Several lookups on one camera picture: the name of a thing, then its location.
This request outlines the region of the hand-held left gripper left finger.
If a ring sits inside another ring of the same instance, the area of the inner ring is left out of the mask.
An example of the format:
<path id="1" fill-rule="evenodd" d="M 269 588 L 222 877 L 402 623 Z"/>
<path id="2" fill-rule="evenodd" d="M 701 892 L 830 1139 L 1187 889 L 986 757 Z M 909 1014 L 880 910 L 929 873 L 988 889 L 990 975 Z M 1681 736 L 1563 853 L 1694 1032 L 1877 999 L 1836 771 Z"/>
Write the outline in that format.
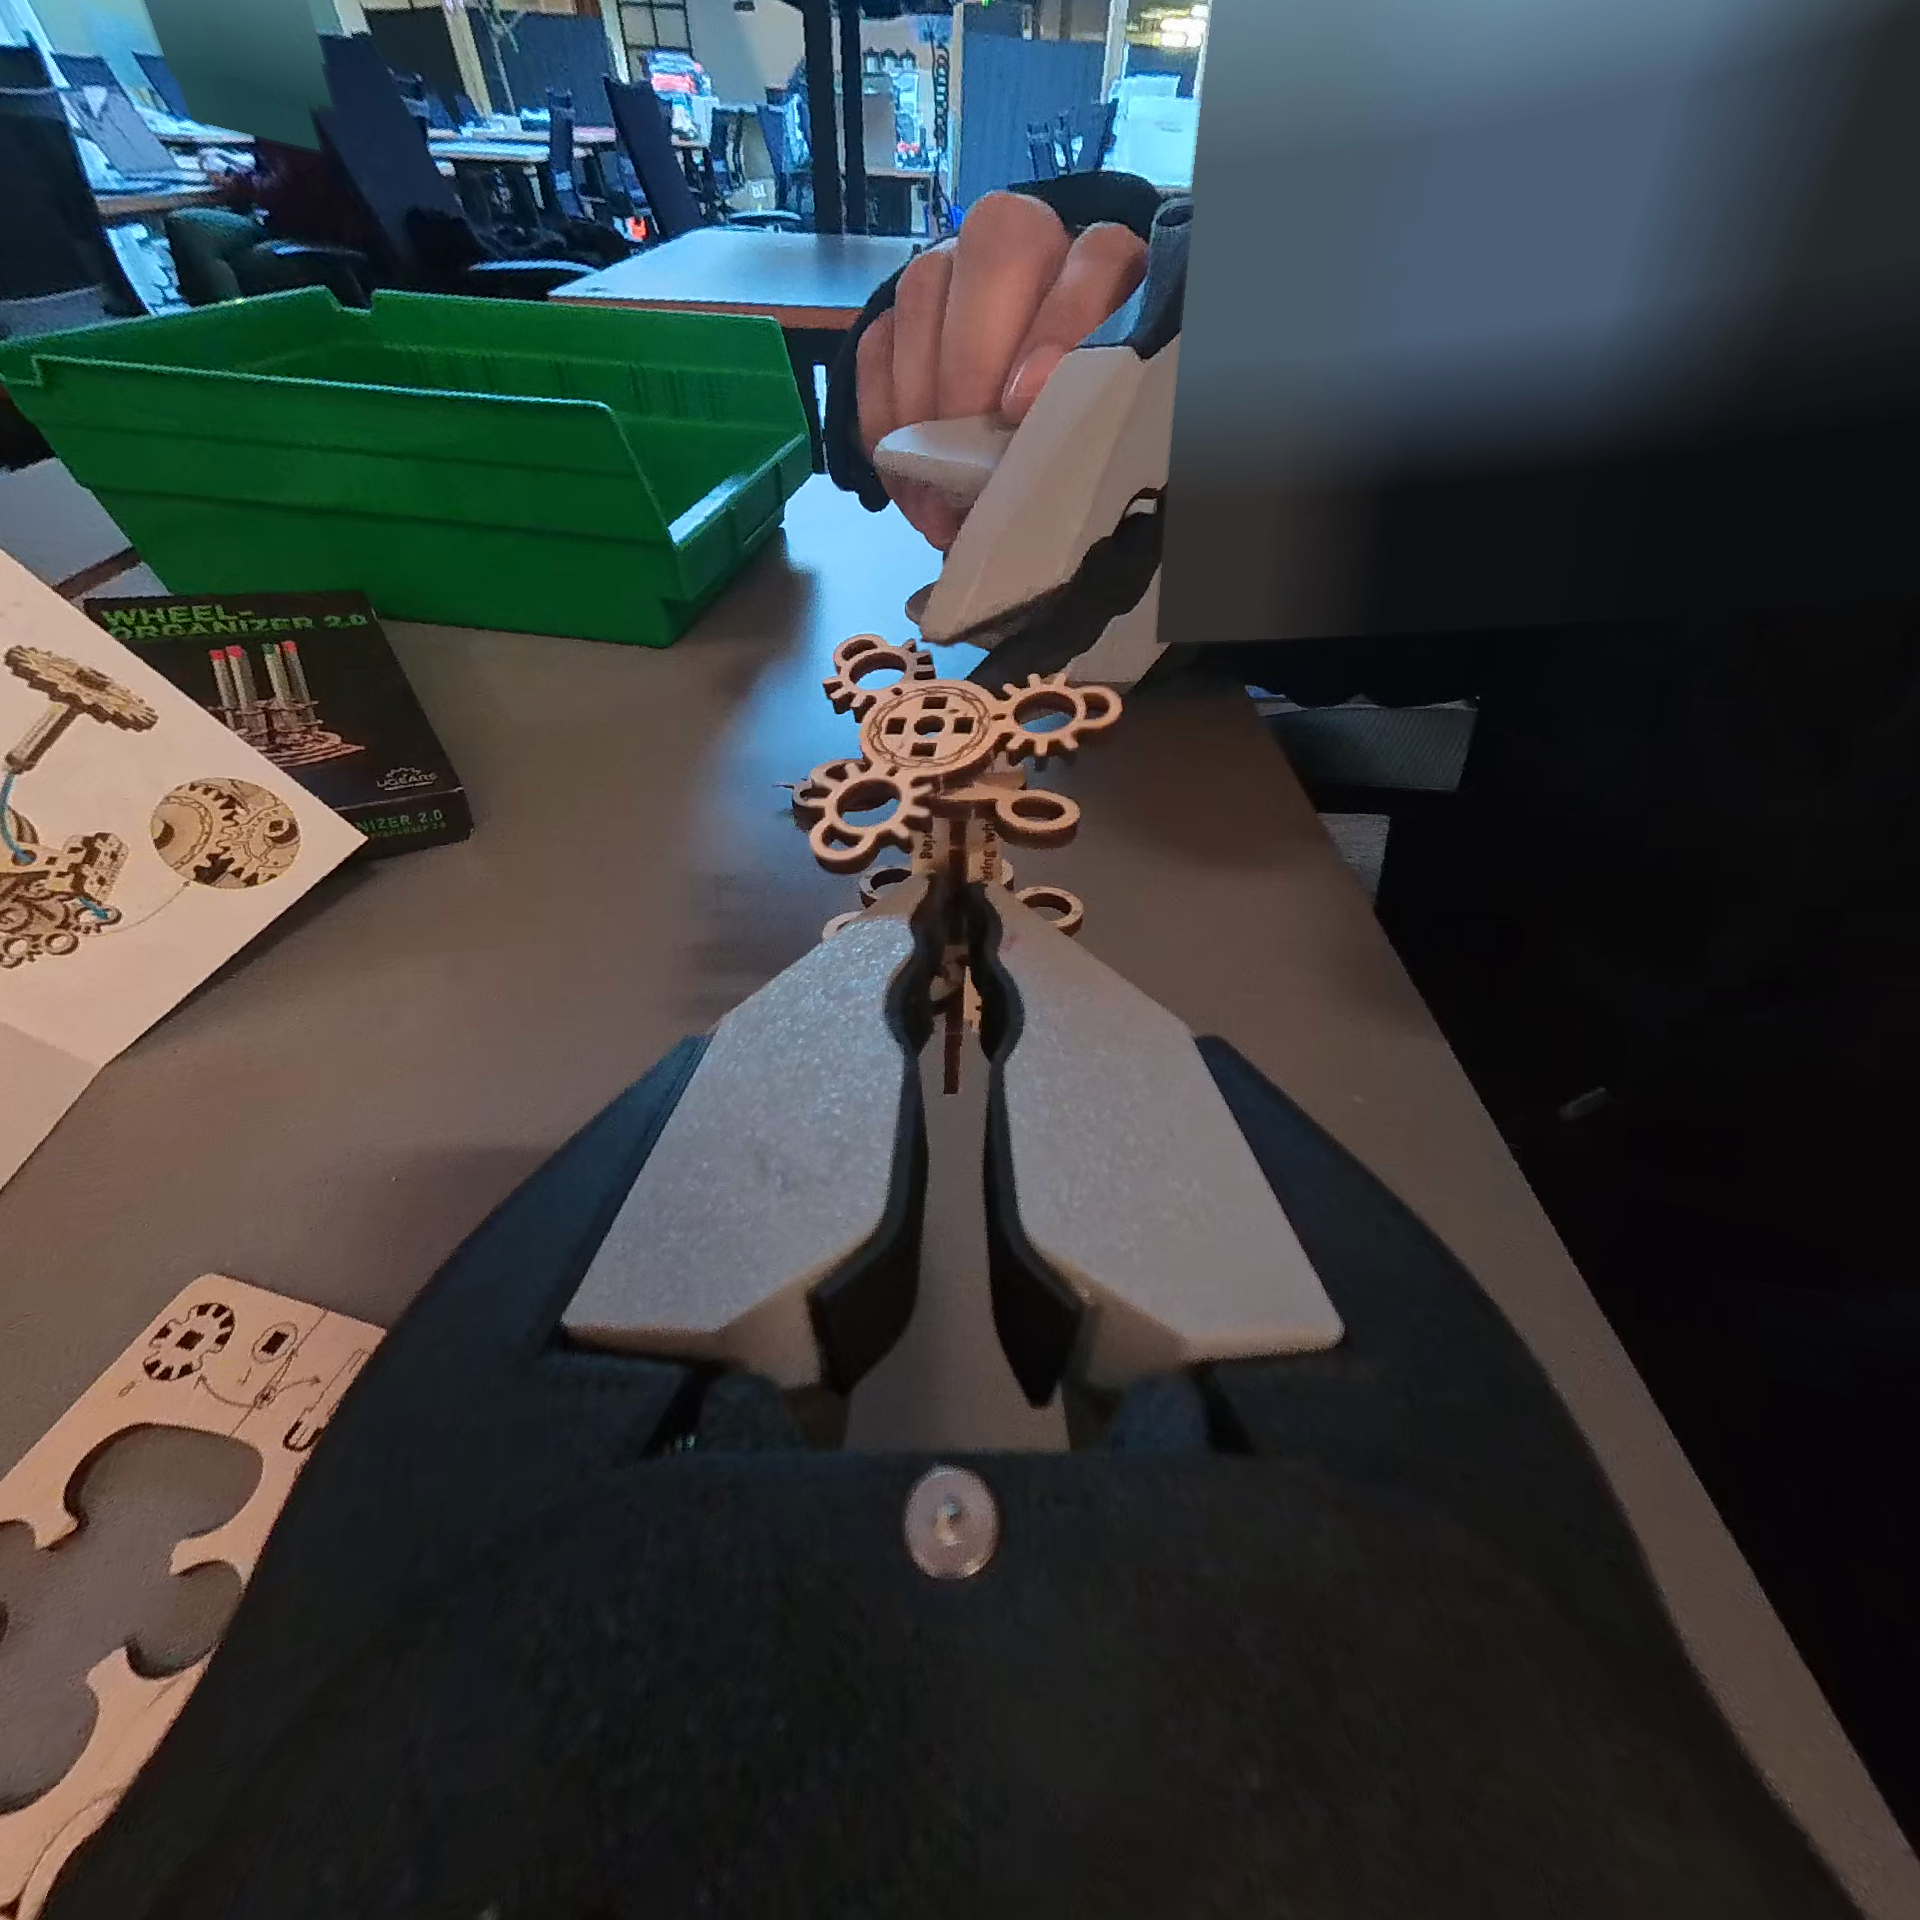
<path id="1" fill-rule="evenodd" d="M 719 1020 L 568 1341 L 851 1394 L 915 1304 L 932 979 L 934 910 L 884 897 Z"/>

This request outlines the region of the grey office desk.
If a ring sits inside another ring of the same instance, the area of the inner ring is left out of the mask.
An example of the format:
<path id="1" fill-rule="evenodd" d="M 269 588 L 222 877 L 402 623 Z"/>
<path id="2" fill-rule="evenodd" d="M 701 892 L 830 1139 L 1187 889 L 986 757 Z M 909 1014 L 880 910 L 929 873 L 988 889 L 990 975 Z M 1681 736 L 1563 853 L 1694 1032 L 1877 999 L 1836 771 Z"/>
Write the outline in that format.
<path id="1" fill-rule="evenodd" d="M 704 226 L 568 283 L 550 305 L 758 319 L 840 335 L 922 245 L 895 237 Z"/>

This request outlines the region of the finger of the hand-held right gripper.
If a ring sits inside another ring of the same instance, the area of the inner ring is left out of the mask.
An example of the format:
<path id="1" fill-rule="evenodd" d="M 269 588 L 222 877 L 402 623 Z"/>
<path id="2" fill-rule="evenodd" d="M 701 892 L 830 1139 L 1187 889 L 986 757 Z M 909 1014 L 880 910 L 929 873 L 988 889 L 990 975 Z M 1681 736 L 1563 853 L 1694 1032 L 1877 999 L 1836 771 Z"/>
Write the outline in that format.
<path id="1" fill-rule="evenodd" d="M 1138 685 L 1163 654 L 1161 548 L 1163 491 L 1140 491 L 1072 579 L 995 638 L 977 662 L 977 685 L 1004 693 L 1057 672 L 1073 686 Z"/>
<path id="2" fill-rule="evenodd" d="M 1142 357 L 1127 344 L 1062 357 L 913 614 L 932 645 L 972 642 L 1066 588 L 1092 547 L 1169 476 L 1182 340 Z"/>

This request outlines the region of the person's right hand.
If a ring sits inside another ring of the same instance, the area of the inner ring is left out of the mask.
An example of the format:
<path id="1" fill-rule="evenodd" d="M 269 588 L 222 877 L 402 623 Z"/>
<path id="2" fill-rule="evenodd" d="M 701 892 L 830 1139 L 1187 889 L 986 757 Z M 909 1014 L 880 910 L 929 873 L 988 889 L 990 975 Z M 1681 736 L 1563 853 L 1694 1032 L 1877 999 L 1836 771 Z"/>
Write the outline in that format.
<path id="1" fill-rule="evenodd" d="M 965 506 L 884 480 L 877 444 L 938 421 L 1024 421 L 1066 355 L 1140 288 L 1161 194 L 1088 173 L 983 194 L 953 238 L 917 253 L 865 301 L 828 375 L 828 476 L 875 514 L 894 504 L 938 553 Z"/>

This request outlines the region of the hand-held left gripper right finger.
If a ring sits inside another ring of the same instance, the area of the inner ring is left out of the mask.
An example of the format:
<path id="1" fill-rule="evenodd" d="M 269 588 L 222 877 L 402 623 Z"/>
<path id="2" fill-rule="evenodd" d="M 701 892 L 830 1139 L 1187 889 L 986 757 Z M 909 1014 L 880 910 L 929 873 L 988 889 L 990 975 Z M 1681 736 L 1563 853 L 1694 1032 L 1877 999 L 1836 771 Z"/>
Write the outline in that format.
<path id="1" fill-rule="evenodd" d="M 1176 1014 L 1017 900 L 977 903 L 977 991 L 992 1316 L 1029 1404 L 1342 1341 Z"/>

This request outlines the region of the wooden gear model assembly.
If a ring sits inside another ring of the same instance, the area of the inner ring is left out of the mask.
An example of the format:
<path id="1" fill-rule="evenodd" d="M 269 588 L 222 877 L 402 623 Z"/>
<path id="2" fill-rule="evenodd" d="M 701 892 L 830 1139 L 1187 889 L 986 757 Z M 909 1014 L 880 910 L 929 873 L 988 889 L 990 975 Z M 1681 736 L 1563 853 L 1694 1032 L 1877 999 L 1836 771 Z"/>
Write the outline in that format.
<path id="1" fill-rule="evenodd" d="M 982 1020 L 958 895 L 983 887 L 1008 895 L 1008 848 L 1051 851 L 1077 833 L 1072 799 L 1029 785 L 1047 762 L 1069 762 L 1122 718 L 1109 685 L 1069 685 L 1063 672 L 988 691 L 946 678 L 917 642 L 873 635 L 843 641 L 830 659 L 824 695 L 858 725 L 851 757 L 816 767 L 789 789 L 807 848 L 830 875 L 912 866 L 947 891 L 940 965 L 927 995 L 942 1040 L 942 1088 L 961 1088 L 963 1038 Z"/>

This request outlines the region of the wooden laser-cut parts sheet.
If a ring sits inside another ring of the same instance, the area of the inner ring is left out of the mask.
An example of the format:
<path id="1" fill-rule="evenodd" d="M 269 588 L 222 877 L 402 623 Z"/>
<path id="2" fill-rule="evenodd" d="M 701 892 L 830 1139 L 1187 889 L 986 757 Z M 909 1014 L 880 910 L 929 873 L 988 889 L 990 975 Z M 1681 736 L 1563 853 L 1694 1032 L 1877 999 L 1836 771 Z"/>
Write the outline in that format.
<path id="1" fill-rule="evenodd" d="M 247 1585 L 289 1492 L 384 1331 L 223 1274 L 183 1286 L 96 1382 L 9 1468 L 2 1523 L 55 1551 L 82 1527 L 67 1494 L 84 1466 L 136 1429 L 219 1437 L 255 1455 L 235 1514 L 171 1548 L 170 1574 L 226 1567 Z M 126 1647 L 93 1663 L 93 1717 L 59 1781 L 2 1817 L 4 1916 L 37 1916 L 71 1854 L 115 1810 L 210 1664 L 133 1671 Z"/>

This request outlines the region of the folded assembly instruction booklet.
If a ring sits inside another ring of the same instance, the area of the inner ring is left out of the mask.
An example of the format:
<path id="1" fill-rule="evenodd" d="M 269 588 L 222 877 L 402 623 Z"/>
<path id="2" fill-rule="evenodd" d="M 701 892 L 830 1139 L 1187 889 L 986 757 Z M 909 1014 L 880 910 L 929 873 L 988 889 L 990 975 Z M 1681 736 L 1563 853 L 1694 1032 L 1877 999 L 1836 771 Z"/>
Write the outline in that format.
<path id="1" fill-rule="evenodd" d="M 2 1179 L 366 838 L 2 559 Z"/>

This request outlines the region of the green plastic bin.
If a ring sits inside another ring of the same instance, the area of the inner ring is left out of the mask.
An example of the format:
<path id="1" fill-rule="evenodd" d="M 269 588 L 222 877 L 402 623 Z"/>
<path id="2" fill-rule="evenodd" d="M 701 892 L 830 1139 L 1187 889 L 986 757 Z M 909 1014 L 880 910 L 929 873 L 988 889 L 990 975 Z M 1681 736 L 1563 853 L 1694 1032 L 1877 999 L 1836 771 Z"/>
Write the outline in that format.
<path id="1" fill-rule="evenodd" d="M 811 473 L 764 316 L 306 288 L 15 340 L 4 389 L 180 597 L 649 651 Z"/>

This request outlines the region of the black model kit box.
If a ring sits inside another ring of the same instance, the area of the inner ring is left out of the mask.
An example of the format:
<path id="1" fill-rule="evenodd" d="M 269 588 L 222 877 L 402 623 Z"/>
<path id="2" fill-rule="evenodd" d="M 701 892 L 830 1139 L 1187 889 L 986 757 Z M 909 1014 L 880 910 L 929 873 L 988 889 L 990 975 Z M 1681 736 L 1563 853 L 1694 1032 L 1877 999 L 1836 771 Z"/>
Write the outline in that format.
<path id="1" fill-rule="evenodd" d="M 92 597 L 84 612 L 375 853 L 471 834 L 465 785 L 361 593 Z"/>

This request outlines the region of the person's dark clothing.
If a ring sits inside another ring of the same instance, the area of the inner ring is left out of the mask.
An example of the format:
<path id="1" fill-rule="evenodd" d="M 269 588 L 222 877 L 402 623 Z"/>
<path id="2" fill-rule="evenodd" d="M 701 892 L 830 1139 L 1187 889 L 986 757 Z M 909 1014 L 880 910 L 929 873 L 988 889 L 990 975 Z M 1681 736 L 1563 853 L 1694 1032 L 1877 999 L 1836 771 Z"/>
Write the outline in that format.
<path id="1" fill-rule="evenodd" d="M 1916 1837 L 1916 603 L 1161 677 L 1474 708 L 1377 920 Z"/>

